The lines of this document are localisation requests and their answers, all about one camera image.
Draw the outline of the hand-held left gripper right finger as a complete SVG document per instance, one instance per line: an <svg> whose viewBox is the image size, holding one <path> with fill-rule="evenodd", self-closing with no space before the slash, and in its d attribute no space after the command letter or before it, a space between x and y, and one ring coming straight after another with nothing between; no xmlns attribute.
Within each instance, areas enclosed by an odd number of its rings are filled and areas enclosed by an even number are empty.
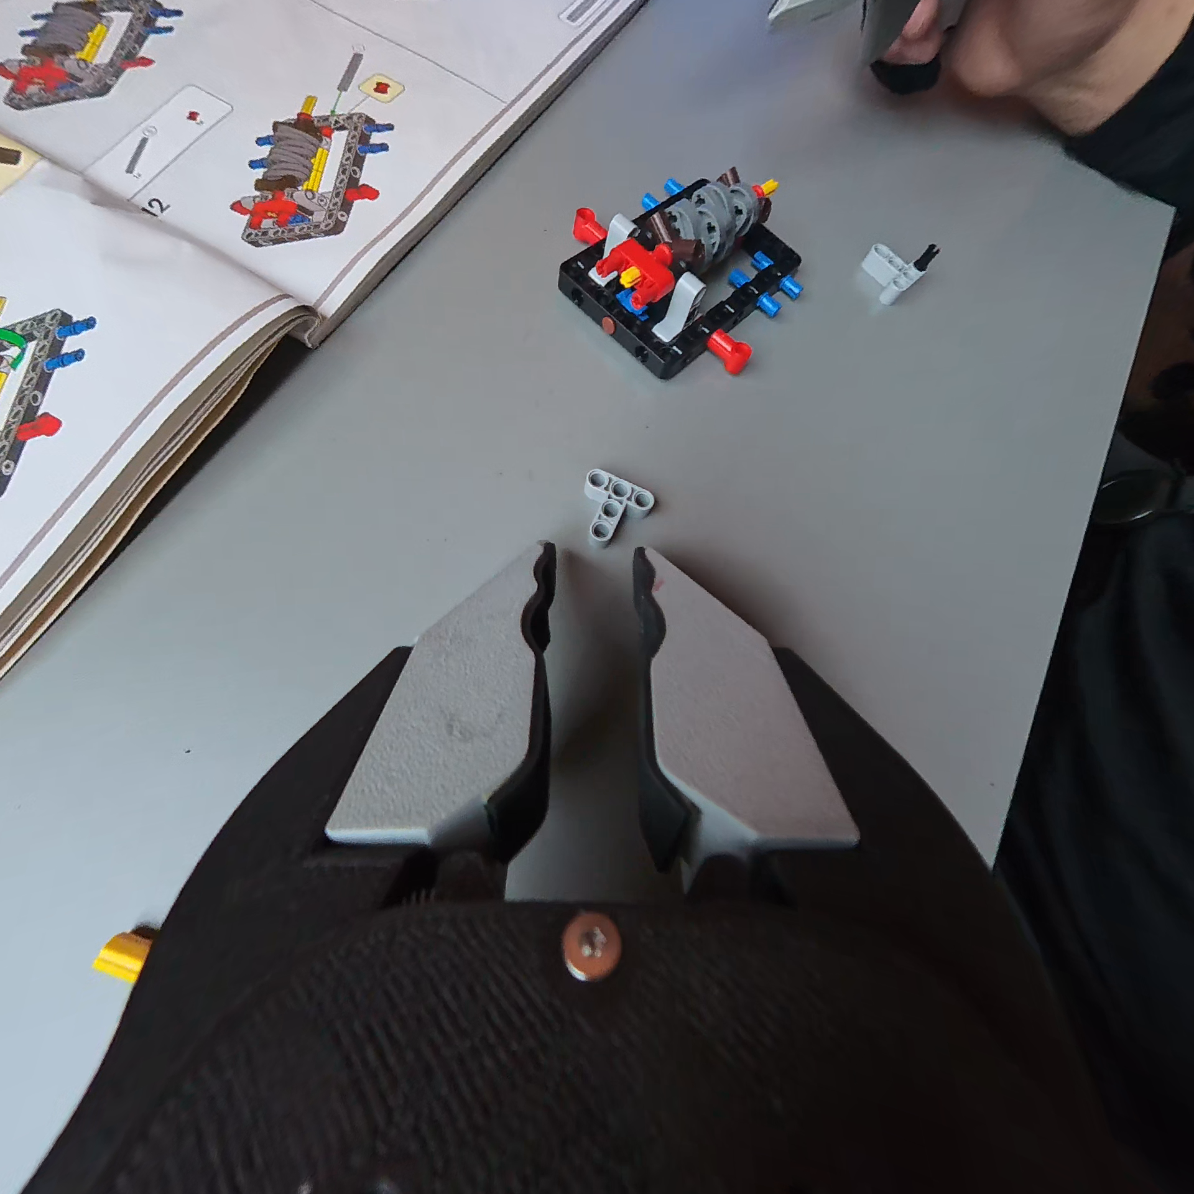
<svg viewBox="0 0 1194 1194"><path fill-rule="evenodd" d="M634 552L634 608L652 863L686 891L708 859L860 847L768 636L656 546Z"/></svg>

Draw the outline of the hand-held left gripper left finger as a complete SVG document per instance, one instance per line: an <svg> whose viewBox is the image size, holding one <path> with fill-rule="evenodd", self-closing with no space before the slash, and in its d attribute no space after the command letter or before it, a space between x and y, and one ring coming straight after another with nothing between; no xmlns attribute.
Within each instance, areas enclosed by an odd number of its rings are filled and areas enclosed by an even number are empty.
<svg viewBox="0 0 1194 1194"><path fill-rule="evenodd" d="M549 606L538 540L407 649L326 818L346 847L482 851L513 863L549 814Z"/></svg>

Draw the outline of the grey lego t-beam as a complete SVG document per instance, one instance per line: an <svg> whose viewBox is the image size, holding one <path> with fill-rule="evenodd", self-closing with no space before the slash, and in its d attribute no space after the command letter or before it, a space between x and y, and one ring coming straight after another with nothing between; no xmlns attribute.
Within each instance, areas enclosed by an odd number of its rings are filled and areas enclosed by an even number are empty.
<svg viewBox="0 0 1194 1194"><path fill-rule="evenodd" d="M914 290L926 276L915 263L905 263L887 244L871 244L860 268L880 288L880 306L892 306L905 290Z"/></svg>
<svg viewBox="0 0 1194 1194"><path fill-rule="evenodd" d="M585 497L594 503L590 542L607 546L625 515L641 520L656 513L656 495L608 472L585 475Z"/></svg>

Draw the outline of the person's right forearm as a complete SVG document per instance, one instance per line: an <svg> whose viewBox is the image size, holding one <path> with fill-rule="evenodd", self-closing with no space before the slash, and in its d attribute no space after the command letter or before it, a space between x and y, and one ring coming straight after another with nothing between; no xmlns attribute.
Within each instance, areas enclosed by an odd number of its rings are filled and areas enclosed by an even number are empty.
<svg viewBox="0 0 1194 1194"><path fill-rule="evenodd" d="M1063 139L1093 173L1175 207L1175 234L1194 217L1194 31L1095 130Z"/></svg>

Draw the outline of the yellow lego piece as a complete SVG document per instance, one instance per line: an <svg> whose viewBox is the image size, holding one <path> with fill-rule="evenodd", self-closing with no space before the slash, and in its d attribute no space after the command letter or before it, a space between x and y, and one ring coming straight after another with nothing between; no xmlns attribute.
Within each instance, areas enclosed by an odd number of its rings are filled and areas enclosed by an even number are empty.
<svg viewBox="0 0 1194 1194"><path fill-rule="evenodd" d="M131 931L115 931L97 958L96 972L135 987L144 979L147 954L155 944L155 926L141 926Z"/></svg>

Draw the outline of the lego instruction booklet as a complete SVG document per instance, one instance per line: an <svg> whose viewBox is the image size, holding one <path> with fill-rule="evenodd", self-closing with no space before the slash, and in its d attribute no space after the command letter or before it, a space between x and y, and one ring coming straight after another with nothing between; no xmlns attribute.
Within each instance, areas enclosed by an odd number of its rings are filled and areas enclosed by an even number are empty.
<svg viewBox="0 0 1194 1194"><path fill-rule="evenodd" d="M0 6L0 671L637 8Z"/></svg>

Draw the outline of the person's right hand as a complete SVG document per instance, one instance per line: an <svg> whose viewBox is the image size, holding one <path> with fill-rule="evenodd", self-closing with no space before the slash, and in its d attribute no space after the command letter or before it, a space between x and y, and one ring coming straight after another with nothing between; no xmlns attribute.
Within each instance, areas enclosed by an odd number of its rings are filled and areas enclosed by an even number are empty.
<svg viewBox="0 0 1194 1194"><path fill-rule="evenodd" d="M1192 31L1192 0L975 0L949 30L945 6L915 6L885 60L949 75L978 98L1022 98L1057 130L1110 123Z"/></svg>

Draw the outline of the black badge reel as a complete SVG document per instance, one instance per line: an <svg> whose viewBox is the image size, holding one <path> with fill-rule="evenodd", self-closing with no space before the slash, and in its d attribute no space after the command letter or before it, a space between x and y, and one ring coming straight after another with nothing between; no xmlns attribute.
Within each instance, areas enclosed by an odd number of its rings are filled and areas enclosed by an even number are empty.
<svg viewBox="0 0 1194 1194"><path fill-rule="evenodd" d="M1095 485L1093 529L1123 533L1194 513L1194 480L1180 472L1115 472Z"/></svg>

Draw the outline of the lego engine frame assembly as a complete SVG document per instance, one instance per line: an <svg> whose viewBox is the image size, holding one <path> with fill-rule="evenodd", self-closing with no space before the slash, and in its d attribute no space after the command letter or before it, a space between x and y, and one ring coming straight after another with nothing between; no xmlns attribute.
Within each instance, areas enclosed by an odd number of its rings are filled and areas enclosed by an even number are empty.
<svg viewBox="0 0 1194 1194"><path fill-rule="evenodd" d="M735 328L800 300L800 252L768 230L777 190L728 169L717 178L668 178L664 199L646 194L637 217L618 213L608 224L576 207L579 248L560 263L556 288L659 382L701 356L740 375L752 348Z"/></svg>

